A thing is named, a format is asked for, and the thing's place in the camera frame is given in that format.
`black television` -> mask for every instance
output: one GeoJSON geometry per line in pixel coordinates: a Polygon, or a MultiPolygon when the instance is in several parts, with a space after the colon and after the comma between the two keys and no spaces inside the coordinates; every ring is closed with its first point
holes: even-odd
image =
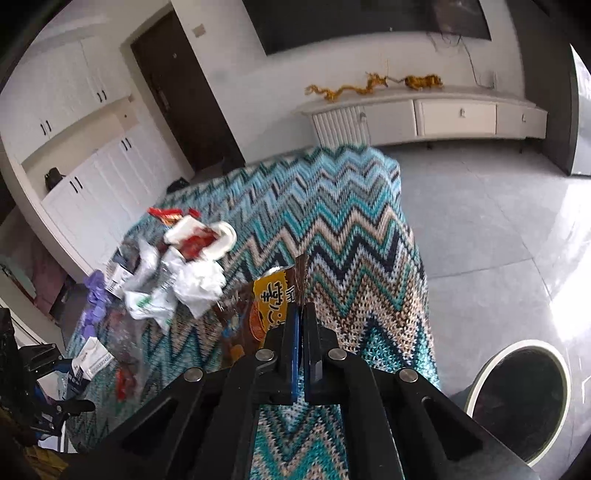
{"type": "Polygon", "coordinates": [[[479,0],[243,0],[267,55],[330,38],[425,31],[491,39],[479,0]]]}

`trash can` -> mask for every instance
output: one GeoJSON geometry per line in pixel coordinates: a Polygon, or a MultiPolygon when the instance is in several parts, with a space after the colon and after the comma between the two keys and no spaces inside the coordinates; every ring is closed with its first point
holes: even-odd
{"type": "Polygon", "coordinates": [[[564,426],[570,373],[552,345],[523,340],[491,358],[467,390],[464,411],[533,466],[564,426]]]}

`dark brown door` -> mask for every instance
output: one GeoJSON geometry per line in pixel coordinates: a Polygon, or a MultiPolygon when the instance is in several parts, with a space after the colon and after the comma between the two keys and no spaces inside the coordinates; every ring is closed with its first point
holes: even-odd
{"type": "Polygon", "coordinates": [[[131,45],[168,126],[193,168],[244,165],[236,141],[174,12],[131,45]]]}

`trash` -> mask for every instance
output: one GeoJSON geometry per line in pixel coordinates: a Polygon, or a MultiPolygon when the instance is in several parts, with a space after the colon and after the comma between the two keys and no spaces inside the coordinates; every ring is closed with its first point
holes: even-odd
{"type": "Polygon", "coordinates": [[[158,286],[150,294],[136,291],[125,293],[125,306],[132,318],[153,318],[163,332],[168,333],[178,303],[173,287],[184,264],[185,260],[180,252],[170,247],[160,262],[158,286]]]}
{"type": "Polygon", "coordinates": [[[99,342],[96,337],[89,337],[78,356],[72,360],[72,366],[68,373],[66,399],[77,397],[95,377],[106,367],[113,355],[99,342]]]}
{"type": "Polygon", "coordinates": [[[150,277],[154,275],[156,269],[158,268],[158,260],[160,259],[158,249],[150,245],[143,238],[138,240],[138,245],[140,258],[139,267],[135,270],[133,276],[128,278],[126,282],[123,283],[123,292],[139,290],[150,279],[150,277]]]}
{"type": "Polygon", "coordinates": [[[123,285],[132,273],[121,266],[120,263],[110,261],[106,267],[107,281],[105,290],[120,299],[123,297],[123,285]]]}
{"type": "Polygon", "coordinates": [[[204,260],[216,261],[226,255],[236,245],[236,231],[227,222],[212,223],[211,228],[217,235],[218,239],[208,247],[204,247],[199,255],[204,260]]]}
{"type": "Polygon", "coordinates": [[[196,229],[192,236],[183,240],[178,250],[185,260],[195,260],[201,251],[214,243],[217,238],[212,229],[204,226],[201,229],[196,229]]]}
{"type": "Polygon", "coordinates": [[[303,305],[307,284],[307,257],[295,265],[244,284],[222,297],[212,311],[222,332],[222,367],[231,366],[242,355],[256,352],[267,332],[285,322],[288,303],[303,305]]]}
{"type": "Polygon", "coordinates": [[[192,215],[185,215],[164,234],[164,241],[169,245],[179,245],[193,235],[195,230],[205,228],[205,224],[192,215]]]}
{"type": "Polygon", "coordinates": [[[96,337],[96,326],[105,318],[109,298],[105,290],[105,277],[103,272],[95,270],[86,277],[84,285],[88,288],[86,307],[82,312],[82,336],[84,340],[96,337]]]}
{"type": "Polygon", "coordinates": [[[149,208],[148,213],[159,219],[165,226],[171,227],[183,218],[183,211],[180,208],[149,208]]]}
{"type": "Polygon", "coordinates": [[[222,296],[225,285],[223,268],[217,262],[195,260],[181,268],[174,293],[198,319],[222,296]]]}
{"type": "Polygon", "coordinates": [[[145,383],[141,332],[145,322],[134,320],[123,305],[109,314],[109,350],[118,361],[115,392],[118,400],[139,399],[145,383]]]}

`chevron pattern blanket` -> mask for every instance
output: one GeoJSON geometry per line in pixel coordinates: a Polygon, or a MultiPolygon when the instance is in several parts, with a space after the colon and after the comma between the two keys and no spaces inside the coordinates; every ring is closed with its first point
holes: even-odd
{"type": "MultiPolygon", "coordinates": [[[[238,234],[222,260],[228,288],[275,265],[309,255],[308,301],[336,331],[340,345],[373,367],[403,366],[439,386],[428,322],[427,282],[421,257],[400,205],[398,163],[372,148],[316,149],[298,157],[241,168],[167,196],[159,207],[193,207],[205,222],[224,220],[238,234]]],[[[154,241],[159,221],[144,216],[128,238],[154,241]]],[[[72,419],[79,448],[89,448],[186,368],[219,367],[220,326],[208,314],[193,319],[179,306],[170,334],[149,321],[143,331],[147,368],[137,403],[117,402],[116,362],[91,383],[95,413],[72,419]]],[[[108,328],[99,330],[109,345],[108,328]]],[[[81,347],[75,335],[69,354],[81,347]]],[[[338,406],[261,409],[251,478],[347,478],[338,406]]]]}

